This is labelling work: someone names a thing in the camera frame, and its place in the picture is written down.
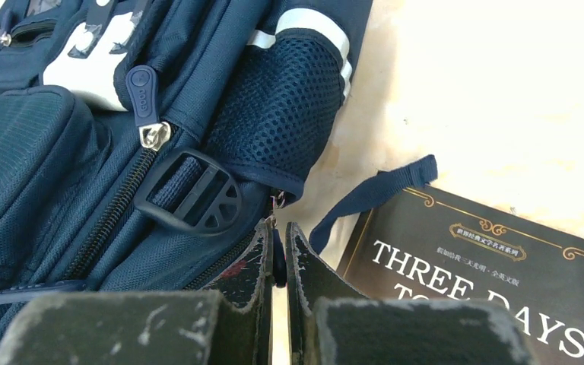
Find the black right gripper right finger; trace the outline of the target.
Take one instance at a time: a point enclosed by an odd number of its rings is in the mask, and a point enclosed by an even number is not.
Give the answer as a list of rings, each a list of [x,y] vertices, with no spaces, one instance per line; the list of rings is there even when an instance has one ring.
[[[295,223],[285,230],[293,364],[534,364],[503,308],[478,300],[376,300],[344,281]]]

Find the Three Days To See book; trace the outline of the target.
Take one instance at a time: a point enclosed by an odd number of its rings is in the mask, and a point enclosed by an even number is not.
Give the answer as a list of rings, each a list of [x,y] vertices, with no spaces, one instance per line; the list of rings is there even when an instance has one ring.
[[[542,364],[584,364],[584,239],[427,186],[359,217],[338,273],[373,298],[489,300]]]

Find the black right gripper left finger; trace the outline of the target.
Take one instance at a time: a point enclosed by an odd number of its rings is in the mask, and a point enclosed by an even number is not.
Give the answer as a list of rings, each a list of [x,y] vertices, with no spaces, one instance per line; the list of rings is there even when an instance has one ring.
[[[28,303],[0,364],[270,364],[273,228],[199,290],[55,294]]]

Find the navy blue student backpack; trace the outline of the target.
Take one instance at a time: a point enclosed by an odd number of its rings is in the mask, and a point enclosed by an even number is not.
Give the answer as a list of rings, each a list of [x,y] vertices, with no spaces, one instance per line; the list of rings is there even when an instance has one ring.
[[[198,289],[298,201],[370,1],[6,1],[0,342],[27,290]]]

